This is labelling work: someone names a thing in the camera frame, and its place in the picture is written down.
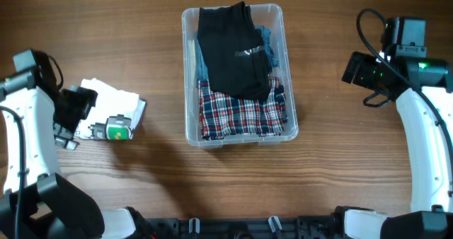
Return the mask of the white printed t-shirt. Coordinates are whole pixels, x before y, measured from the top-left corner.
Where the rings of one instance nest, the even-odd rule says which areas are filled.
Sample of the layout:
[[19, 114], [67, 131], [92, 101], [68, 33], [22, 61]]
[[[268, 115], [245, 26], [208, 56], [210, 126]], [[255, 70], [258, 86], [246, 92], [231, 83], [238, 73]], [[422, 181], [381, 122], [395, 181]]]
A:
[[137, 93], [118, 90], [92, 78], [81, 87], [98, 94], [88, 117], [80, 121], [76, 136], [92, 140], [130, 140], [139, 124], [146, 102]]

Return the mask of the black garment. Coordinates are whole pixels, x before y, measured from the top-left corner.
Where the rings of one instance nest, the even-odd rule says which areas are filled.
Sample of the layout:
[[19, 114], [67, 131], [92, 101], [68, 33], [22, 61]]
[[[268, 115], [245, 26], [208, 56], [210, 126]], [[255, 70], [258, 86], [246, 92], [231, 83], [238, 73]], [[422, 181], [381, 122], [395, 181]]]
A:
[[250, 6], [242, 1], [229, 7], [201, 8], [197, 41], [211, 91], [245, 100], [267, 99], [270, 65]]

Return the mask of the blue jeans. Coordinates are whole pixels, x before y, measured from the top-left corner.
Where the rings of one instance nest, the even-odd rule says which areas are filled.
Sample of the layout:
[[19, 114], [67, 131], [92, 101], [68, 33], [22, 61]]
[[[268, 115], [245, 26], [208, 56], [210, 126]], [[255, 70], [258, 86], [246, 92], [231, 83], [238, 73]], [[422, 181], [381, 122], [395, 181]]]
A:
[[[268, 58], [269, 63], [269, 70], [268, 73], [271, 74], [273, 69], [280, 66], [280, 61], [273, 52], [272, 47], [270, 46], [270, 37], [271, 37], [271, 29], [263, 26], [257, 25], [255, 29], [260, 33], [261, 38], [263, 39], [263, 44], [265, 48], [265, 53]], [[194, 33], [194, 46], [195, 46], [195, 75], [196, 80], [207, 80], [208, 73], [207, 73], [207, 66], [204, 62], [201, 48], [199, 42], [197, 41], [197, 32]]]

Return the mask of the red blue plaid shirt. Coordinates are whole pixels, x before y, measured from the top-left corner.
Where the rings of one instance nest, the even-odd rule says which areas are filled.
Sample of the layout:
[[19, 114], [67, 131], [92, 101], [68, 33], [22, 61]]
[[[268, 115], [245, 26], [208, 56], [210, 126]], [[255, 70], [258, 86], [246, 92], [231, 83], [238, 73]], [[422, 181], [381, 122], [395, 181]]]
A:
[[205, 140], [255, 134], [279, 136], [287, 123], [284, 86], [278, 77], [270, 78], [270, 92], [264, 101], [233, 98], [210, 89], [207, 79], [198, 81], [200, 133]]

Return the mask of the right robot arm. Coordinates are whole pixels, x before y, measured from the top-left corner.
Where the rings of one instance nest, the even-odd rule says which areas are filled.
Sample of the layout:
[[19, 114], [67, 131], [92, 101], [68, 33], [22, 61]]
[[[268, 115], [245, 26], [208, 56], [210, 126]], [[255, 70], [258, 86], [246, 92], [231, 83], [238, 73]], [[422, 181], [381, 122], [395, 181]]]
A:
[[425, 20], [382, 21], [380, 51], [353, 52], [342, 80], [370, 89], [363, 100], [374, 107], [396, 103], [411, 166], [410, 211], [387, 216], [370, 209], [338, 207], [334, 232], [349, 238], [452, 237], [452, 69], [427, 57]]

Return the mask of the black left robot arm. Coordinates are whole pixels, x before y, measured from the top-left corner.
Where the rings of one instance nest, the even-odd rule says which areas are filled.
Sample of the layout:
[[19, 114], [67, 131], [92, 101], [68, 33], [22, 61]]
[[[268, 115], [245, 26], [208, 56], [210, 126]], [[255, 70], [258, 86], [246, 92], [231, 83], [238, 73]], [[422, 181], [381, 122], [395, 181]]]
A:
[[58, 63], [44, 52], [27, 49], [13, 62], [16, 72], [1, 80], [8, 148], [1, 232], [7, 238], [152, 238], [138, 211], [102, 211], [61, 174], [57, 148], [77, 147], [74, 135], [97, 92], [64, 89]]

